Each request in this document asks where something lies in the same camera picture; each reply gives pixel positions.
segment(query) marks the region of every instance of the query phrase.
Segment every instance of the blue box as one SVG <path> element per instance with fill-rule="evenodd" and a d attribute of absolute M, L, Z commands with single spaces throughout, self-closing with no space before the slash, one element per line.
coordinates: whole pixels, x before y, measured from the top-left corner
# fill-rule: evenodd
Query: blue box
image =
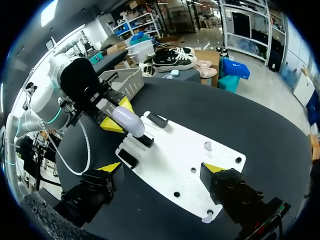
<path fill-rule="evenodd" d="M 231 61 L 228 58 L 223 59 L 223 71 L 227 75 L 238 76 L 242 79 L 248 79 L 250 76 L 250 71 L 246 65 Z"/>

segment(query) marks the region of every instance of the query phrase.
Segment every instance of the white cabinet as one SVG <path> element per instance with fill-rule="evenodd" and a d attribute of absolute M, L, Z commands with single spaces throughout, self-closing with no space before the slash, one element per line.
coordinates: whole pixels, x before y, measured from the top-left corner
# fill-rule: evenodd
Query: white cabinet
<path fill-rule="evenodd" d="M 293 89 L 293 95 L 299 100 L 302 106 L 306 107 L 314 91 L 315 86 L 311 79 L 301 73 L 301 76 Z"/>

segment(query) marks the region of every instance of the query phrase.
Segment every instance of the shelf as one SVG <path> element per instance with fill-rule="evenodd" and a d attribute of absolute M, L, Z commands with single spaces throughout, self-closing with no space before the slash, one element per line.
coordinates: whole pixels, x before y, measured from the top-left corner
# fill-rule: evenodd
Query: shelf
<path fill-rule="evenodd" d="M 272 29 L 278 31 L 279 33 L 286 35 L 283 31 L 279 30 L 278 28 L 276 28 L 275 26 L 272 26 Z"/>
<path fill-rule="evenodd" d="M 150 12 L 145 13 L 145 14 L 143 14 L 143 15 L 141 15 L 141 16 L 137 16 L 136 18 L 134 18 L 134 19 L 132 19 L 132 20 L 130 20 L 130 21 L 128 21 L 128 22 L 130 23 L 130 22 L 132 22 L 132 21 L 134 21 L 134 20 L 137 20 L 137 19 L 142 18 L 142 17 L 147 16 L 147 15 L 150 15 Z"/>
<path fill-rule="evenodd" d="M 124 25 L 126 22 L 123 22 L 123 23 L 121 23 L 120 25 L 118 25 L 118 26 L 116 26 L 116 27 L 114 27 L 114 28 L 112 28 L 112 31 L 114 31 L 115 29 L 117 29 L 117 28 L 119 28 L 119 27 L 121 27 L 122 25 Z"/>
<path fill-rule="evenodd" d="M 156 32 L 157 32 L 157 30 L 152 30 L 152 31 L 147 31 L 144 34 L 152 34 L 152 33 L 156 33 Z"/>
<path fill-rule="evenodd" d="M 246 2 L 249 2 L 249 3 L 252 3 L 252 4 L 255 4 L 257 6 L 260 6 L 260 7 L 263 7 L 263 8 L 266 8 L 267 6 L 266 5 L 263 5 L 262 3 L 257 3 L 256 1 L 254 0 L 244 0 Z"/>
<path fill-rule="evenodd" d="M 225 7 L 229 7 L 229 8 L 234 8 L 234 9 L 241 9 L 241 10 L 244 10 L 244 11 L 248 11 L 248 12 L 251 12 L 251 13 L 254 13 L 254 14 L 258 14 L 262 17 L 265 17 L 265 18 L 268 18 L 267 15 L 259 12 L 259 11 L 254 11 L 252 10 L 251 8 L 249 7 L 245 7 L 245 6 L 237 6 L 237 5 L 232 5 L 232 4 L 223 4 Z"/>
<path fill-rule="evenodd" d="M 148 22 L 146 22 L 146 23 L 144 23 L 144 24 L 141 24 L 141 25 L 139 25 L 139 26 L 135 26 L 135 27 L 133 27 L 133 28 L 132 28 L 132 30 L 135 30 L 135 29 L 141 28 L 142 26 L 149 25 L 149 24 L 152 24 L 152 23 L 153 23 L 153 21 L 148 21 Z"/>
<path fill-rule="evenodd" d="M 243 53 L 243 54 L 247 54 L 247 55 L 249 55 L 249 56 L 252 56 L 252 57 L 255 57 L 255 58 L 257 58 L 257 59 L 260 59 L 260 60 L 262 60 L 262 61 L 264 61 L 264 62 L 266 61 L 262 56 L 255 55 L 255 54 L 253 54 L 253 53 L 251 53 L 251 52 L 241 50 L 241 49 L 236 48 L 236 47 L 234 47 L 234 46 L 227 46 L 226 48 L 227 48 L 227 49 L 230 49 L 230 50 L 233 50 L 233 51 L 237 51 L 237 52 Z"/>
<path fill-rule="evenodd" d="M 262 45 L 262 46 L 268 47 L 268 44 L 265 44 L 265 43 L 263 43 L 263 42 L 261 42 L 261 41 L 255 40 L 255 39 L 253 39 L 253 38 L 249 38 L 249 37 L 241 36 L 241 35 L 236 35 L 236 34 L 233 34 L 233 33 L 231 33 L 231 32 L 227 32 L 226 34 L 227 34 L 227 35 L 230 35 L 230 36 L 235 36 L 235 37 L 238 37 L 238 38 L 242 38 L 242 39 L 247 39 L 247 40 L 249 40 L 249 41 L 255 42 L 255 43 L 260 44 L 260 45 Z"/>
<path fill-rule="evenodd" d="M 130 30 L 127 30 L 127 31 L 124 31 L 123 33 L 120 33 L 119 35 L 117 35 L 117 37 L 120 37 L 121 35 L 126 34 L 126 33 L 130 33 Z"/>
<path fill-rule="evenodd" d="M 283 21 L 283 19 L 282 19 L 281 17 L 279 17 L 279 16 L 277 16 L 277 15 L 271 13 L 271 12 L 270 12 L 270 15 L 272 15 L 272 16 L 274 16 L 275 18 L 280 19 L 281 21 Z"/>

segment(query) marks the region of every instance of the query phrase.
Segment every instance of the pink shoe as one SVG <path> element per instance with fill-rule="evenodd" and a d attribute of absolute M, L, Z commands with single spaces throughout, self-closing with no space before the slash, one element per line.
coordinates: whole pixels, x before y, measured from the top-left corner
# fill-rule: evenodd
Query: pink shoe
<path fill-rule="evenodd" d="M 210 68 L 212 66 L 212 62 L 210 61 L 203 61 L 203 60 L 198 60 L 198 64 L 199 65 L 202 65 L 202 66 L 205 66 L 207 68 Z"/>
<path fill-rule="evenodd" d="M 200 73 L 202 79 L 209 79 L 217 75 L 217 70 L 214 68 L 206 67 L 204 65 L 197 64 L 195 69 Z"/>

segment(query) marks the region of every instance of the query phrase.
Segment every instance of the black sneaker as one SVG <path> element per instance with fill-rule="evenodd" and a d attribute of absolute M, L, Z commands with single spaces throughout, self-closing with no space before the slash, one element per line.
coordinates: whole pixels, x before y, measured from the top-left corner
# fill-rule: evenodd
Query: black sneaker
<path fill-rule="evenodd" d="M 161 49 L 155 53 L 152 62 L 158 72 L 168 72 L 173 69 L 191 69 L 196 66 L 198 59 L 191 54 L 184 53 L 183 50 Z"/>
<path fill-rule="evenodd" d="M 161 48 L 155 53 L 161 54 L 174 54 L 174 53 L 184 53 L 184 54 L 191 54 L 192 56 L 196 55 L 195 50 L 192 47 L 176 47 L 176 48 Z"/>

